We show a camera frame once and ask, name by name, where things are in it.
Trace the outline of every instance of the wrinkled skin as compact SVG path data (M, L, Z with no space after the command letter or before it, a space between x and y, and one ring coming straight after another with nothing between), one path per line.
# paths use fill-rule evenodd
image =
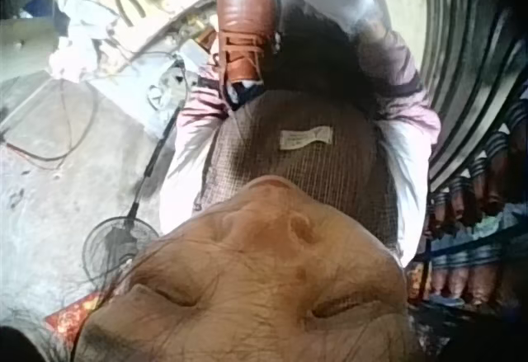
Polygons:
M403 273L358 222L265 176L137 260L76 360L420 360Z

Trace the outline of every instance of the brown vest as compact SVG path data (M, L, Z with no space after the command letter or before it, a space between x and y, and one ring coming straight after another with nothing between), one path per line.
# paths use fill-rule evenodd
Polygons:
M279 149L282 130L330 126L332 144ZM354 218L390 249L398 238L394 180L382 135L352 104L305 92L270 91L220 127L205 164L199 212L231 198L250 180L283 176L314 199Z

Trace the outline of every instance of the nose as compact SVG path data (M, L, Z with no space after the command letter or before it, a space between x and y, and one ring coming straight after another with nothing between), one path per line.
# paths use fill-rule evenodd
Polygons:
M287 189L273 183L259 185L264 197L255 195L241 209L226 214L222 225L228 236L224 240L241 252L294 259L317 242L317 234L309 216L298 210Z

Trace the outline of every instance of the closed eye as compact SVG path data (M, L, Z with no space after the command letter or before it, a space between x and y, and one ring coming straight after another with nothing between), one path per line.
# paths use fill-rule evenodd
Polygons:
M364 303L362 298L358 298L357 296L345 296L339 299L322 302L312 310L312 314L316 318L329 318L344 313L362 303Z

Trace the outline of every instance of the shirt sleeve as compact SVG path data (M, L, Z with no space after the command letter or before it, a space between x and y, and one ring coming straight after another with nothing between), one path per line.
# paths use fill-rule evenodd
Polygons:
M198 76L176 123L175 153L160 194L162 234L170 233L192 216L215 131L228 117L212 61L200 69Z
M416 254L427 209L431 146L440 119L403 38L394 31L358 48L360 66L372 81L378 121L398 196L398 249L402 266Z

